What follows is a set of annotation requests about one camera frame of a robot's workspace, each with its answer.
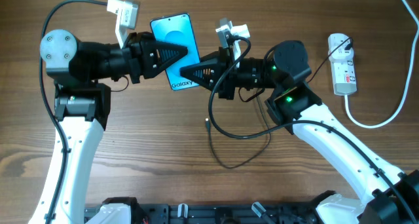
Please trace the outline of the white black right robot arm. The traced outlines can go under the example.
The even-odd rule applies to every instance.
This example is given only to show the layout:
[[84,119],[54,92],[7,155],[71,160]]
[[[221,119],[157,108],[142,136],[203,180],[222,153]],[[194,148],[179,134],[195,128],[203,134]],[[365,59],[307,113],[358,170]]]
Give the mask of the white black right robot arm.
[[306,82],[311,70],[300,41],[284,41],[262,59],[220,48],[180,73],[220,98],[233,98],[237,88],[272,89],[266,107],[276,129],[316,149],[357,195],[321,195],[314,205],[320,223],[418,222],[418,172],[386,162],[337,121]]

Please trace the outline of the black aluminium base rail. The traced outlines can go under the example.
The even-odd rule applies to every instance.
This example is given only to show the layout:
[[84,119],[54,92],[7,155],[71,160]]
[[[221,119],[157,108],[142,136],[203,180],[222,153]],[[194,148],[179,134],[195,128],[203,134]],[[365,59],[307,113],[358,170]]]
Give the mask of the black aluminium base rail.
[[138,204],[131,223],[139,224],[222,224],[222,223],[321,223],[315,210],[306,202],[263,204],[263,214],[256,214],[250,204],[188,205]]

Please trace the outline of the white power strip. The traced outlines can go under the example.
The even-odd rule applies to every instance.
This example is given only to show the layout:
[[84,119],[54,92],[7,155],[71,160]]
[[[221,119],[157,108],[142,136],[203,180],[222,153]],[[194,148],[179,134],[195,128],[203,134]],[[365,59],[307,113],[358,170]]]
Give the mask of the white power strip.
[[333,33],[328,37],[328,46],[334,94],[345,96],[355,93],[357,83],[352,39],[343,33]]

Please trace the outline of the Galaxy S25 smartphone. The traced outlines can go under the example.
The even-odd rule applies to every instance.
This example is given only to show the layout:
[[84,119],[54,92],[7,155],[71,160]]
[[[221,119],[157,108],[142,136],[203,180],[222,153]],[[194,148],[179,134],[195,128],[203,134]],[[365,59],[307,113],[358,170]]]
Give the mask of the Galaxy S25 smartphone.
[[183,12],[152,19],[150,27],[157,41],[168,44],[168,47],[158,51],[161,60],[170,65],[166,68],[170,88],[178,91],[198,86],[198,83],[180,74],[182,67],[200,62],[189,13]]

